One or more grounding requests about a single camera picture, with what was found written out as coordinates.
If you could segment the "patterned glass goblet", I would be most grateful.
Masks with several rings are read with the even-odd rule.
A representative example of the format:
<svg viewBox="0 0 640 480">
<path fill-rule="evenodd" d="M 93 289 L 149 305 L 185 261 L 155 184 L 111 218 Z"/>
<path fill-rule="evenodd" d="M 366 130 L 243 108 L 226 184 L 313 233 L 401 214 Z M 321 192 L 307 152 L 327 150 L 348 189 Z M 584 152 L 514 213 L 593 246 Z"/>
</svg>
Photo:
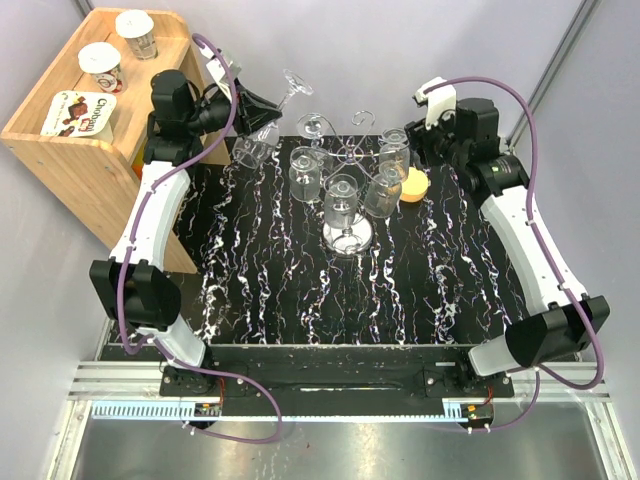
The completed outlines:
<svg viewBox="0 0 640 480">
<path fill-rule="evenodd" d="M 393 161 L 406 178 L 409 174 L 411 152 L 406 132 L 401 128 L 391 128 L 380 136 L 379 163 Z"/>
</svg>

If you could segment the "clear smooth wine glass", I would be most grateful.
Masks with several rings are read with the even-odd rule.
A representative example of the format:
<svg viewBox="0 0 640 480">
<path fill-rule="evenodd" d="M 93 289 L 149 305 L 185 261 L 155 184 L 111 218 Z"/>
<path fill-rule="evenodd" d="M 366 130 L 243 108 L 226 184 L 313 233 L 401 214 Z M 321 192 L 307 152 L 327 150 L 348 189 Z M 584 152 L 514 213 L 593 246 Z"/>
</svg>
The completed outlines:
<svg viewBox="0 0 640 480">
<path fill-rule="evenodd" d="M 321 168 L 327 168 L 331 157 L 321 143 L 329 128 L 328 120 L 320 113 L 307 113 L 297 120 L 296 127 L 298 134 L 310 141 L 308 153 L 319 162 Z"/>
</svg>

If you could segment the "ribbed glass goblet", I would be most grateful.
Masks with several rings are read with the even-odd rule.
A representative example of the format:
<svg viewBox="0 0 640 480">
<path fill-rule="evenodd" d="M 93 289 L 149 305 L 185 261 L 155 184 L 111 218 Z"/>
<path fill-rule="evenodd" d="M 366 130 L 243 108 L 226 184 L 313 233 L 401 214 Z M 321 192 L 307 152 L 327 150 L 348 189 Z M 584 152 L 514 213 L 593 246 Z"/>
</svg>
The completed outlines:
<svg viewBox="0 0 640 480">
<path fill-rule="evenodd" d="M 289 188 L 292 197 L 301 202 L 313 202 L 320 194 L 320 162 L 313 150 L 296 147 L 292 150 L 289 167 Z"/>
</svg>

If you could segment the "clear patterned short goblet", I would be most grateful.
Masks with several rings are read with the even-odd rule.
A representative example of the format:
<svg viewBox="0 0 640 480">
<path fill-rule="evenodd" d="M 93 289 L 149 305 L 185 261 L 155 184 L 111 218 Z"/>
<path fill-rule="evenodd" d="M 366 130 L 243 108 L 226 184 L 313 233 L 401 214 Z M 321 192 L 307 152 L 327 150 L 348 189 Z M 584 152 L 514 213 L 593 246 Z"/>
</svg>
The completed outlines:
<svg viewBox="0 0 640 480">
<path fill-rule="evenodd" d="M 334 229 L 348 229 L 355 220 L 358 205 L 358 183 L 348 174 L 332 175 L 326 185 L 324 220 Z"/>
</svg>

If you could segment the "chrome wine glass rack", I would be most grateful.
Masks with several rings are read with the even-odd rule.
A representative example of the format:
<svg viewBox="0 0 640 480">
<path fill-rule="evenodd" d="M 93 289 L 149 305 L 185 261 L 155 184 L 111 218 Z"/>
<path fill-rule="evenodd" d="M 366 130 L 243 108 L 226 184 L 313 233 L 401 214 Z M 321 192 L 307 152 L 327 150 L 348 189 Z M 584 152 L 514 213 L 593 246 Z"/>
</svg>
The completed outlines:
<svg viewBox="0 0 640 480">
<path fill-rule="evenodd" d="M 407 147 L 393 144 L 380 153 L 366 153 L 362 140 L 349 137 L 339 139 L 340 147 L 331 152 L 320 143 L 336 130 L 320 113 L 300 117 L 297 130 L 311 144 L 290 155 L 292 195 L 303 202 L 323 202 L 322 236 L 329 250 L 344 257 L 364 252 L 373 239 L 369 219 L 386 219 L 396 210 L 407 176 Z"/>
</svg>

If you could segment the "frosted short goblet front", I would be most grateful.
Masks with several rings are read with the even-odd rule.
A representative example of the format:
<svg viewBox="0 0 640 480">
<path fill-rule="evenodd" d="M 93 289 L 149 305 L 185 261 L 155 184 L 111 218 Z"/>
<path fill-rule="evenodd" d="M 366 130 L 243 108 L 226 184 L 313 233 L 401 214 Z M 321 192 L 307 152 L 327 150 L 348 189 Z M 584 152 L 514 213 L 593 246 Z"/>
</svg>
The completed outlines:
<svg viewBox="0 0 640 480">
<path fill-rule="evenodd" d="M 402 193 L 402 172 L 395 166 L 381 170 L 371 180 L 365 200 L 365 211 L 376 218 L 390 217 Z"/>
</svg>

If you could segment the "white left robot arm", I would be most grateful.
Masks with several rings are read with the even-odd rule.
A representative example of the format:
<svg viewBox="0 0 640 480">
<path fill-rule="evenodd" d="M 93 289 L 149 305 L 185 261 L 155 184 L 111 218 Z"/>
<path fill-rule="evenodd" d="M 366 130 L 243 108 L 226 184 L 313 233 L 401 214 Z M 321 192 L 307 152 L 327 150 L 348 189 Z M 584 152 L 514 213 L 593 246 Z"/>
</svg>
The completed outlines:
<svg viewBox="0 0 640 480">
<path fill-rule="evenodd" d="M 164 272 L 165 250 L 175 215 L 189 189 L 189 170 L 208 155 L 201 137 L 249 136 L 278 120 L 280 107 L 234 80 L 230 93 L 212 84 L 197 91 L 179 70 L 165 70 L 151 80 L 153 109 L 147 120 L 142 179 L 125 229 L 108 259 L 89 270 L 107 316 L 118 324 L 130 355 L 127 329 L 142 344 L 155 345 L 168 363 L 184 369 L 182 383 L 195 395 L 216 386 L 217 372 L 205 363 L 206 347 L 181 316 L 181 293 Z"/>
</svg>

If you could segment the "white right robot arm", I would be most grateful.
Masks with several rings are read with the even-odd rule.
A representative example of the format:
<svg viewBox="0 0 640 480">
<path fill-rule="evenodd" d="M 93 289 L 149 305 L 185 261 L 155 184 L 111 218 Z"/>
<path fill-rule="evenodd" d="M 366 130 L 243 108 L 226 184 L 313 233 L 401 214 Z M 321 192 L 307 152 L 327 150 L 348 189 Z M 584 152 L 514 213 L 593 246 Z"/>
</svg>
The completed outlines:
<svg viewBox="0 0 640 480">
<path fill-rule="evenodd" d="M 491 376 L 537 367 L 591 346 L 610 315 L 604 296 L 591 296 L 561 256 L 532 197 L 520 160 L 502 150 L 499 112 L 489 99 L 459 100 L 455 92 L 417 93 L 424 119 L 406 125 L 410 147 L 423 164 L 448 165 L 497 233 L 525 295 L 528 312 L 505 333 L 469 352 L 454 375 L 468 396 Z"/>
</svg>

